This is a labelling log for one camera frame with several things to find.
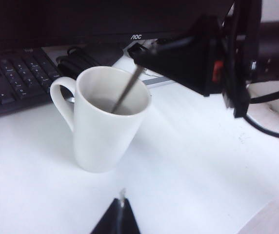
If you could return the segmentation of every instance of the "monitor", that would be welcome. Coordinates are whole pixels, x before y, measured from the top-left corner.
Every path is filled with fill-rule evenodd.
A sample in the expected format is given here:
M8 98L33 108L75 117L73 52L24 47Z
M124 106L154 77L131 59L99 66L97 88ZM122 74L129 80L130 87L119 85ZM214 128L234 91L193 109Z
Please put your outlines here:
M225 18L233 0L0 0L0 50L186 32L203 15Z

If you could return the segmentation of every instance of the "liquid in mug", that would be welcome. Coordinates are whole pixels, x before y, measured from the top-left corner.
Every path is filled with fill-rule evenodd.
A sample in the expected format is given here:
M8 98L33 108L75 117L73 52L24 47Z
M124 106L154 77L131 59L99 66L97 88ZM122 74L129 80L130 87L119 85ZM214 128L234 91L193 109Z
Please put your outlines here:
M116 101L107 99L107 98L99 98L99 97L95 97L95 98L91 98L88 100L93 106L106 111L106 112L111 112L114 105L116 104ZM116 115L123 115L123 116L128 116L128 115L132 115L133 112L127 108L125 105L121 104L119 106L119 108L115 111Z

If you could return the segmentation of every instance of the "aoc logo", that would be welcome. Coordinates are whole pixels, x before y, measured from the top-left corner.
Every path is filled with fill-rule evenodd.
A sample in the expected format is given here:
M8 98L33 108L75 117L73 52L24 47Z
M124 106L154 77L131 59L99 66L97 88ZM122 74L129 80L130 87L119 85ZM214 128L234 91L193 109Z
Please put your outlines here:
M131 36L131 39L141 39L141 34L134 34Z

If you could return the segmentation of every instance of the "mug rim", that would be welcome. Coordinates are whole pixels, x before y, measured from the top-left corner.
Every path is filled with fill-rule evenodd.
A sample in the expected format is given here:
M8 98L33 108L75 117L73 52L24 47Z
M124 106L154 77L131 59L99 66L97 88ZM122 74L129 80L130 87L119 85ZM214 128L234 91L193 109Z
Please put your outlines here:
M110 66L95 66L95 67L90 67L88 69L85 69L84 71L82 71L79 75L78 75L78 78L77 78L77 82L76 82L76 93L80 96L81 99L84 100L84 102L86 102L88 105L92 106L92 108L94 108L95 110L98 110L102 113L105 113L107 115L110 115L110 116L115 116L115 117L133 117L133 116L137 116L137 115L140 115L142 114L143 112L145 112L148 107L151 105L151 94L147 88L147 86L143 83L143 81L141 81L140 79L138 79L138 81L140 81L140 85L145 89L146 91L146 94L148 96L148 102L147 102L147 105L145 106L145 108L143 108L141 111L135 113L135 114L131 114L131 115L119 115L119 114L114 114L114 113L110 113L110 112L107 112L107 111L104 111L96 106L94 106L92 103L90 103L88 100L86 100L86 98L83 96L83 94L81 93L81 90L79 88L79 83L82 79L82 77L92 71L92 70L98 70L98 69L110 69L110 70L116 70L116 71L119 71L119 72L123 72L123 73L126 73L126 74L129 74L130 76L132 75L130 72L127 72L127 71L124 71L122 69L119 69L119 68L116 68L116 67L110 67Z

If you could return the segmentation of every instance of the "metal tip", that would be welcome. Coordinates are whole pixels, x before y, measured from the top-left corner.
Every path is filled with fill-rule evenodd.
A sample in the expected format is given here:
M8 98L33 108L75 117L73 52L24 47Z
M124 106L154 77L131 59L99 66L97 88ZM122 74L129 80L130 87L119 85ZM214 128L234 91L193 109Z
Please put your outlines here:
M119 193L119 195L120 195L120 205L121 205L121 207L124 207L125 192L126 192L126 189L123 188L123 189L120 191L120 193Z

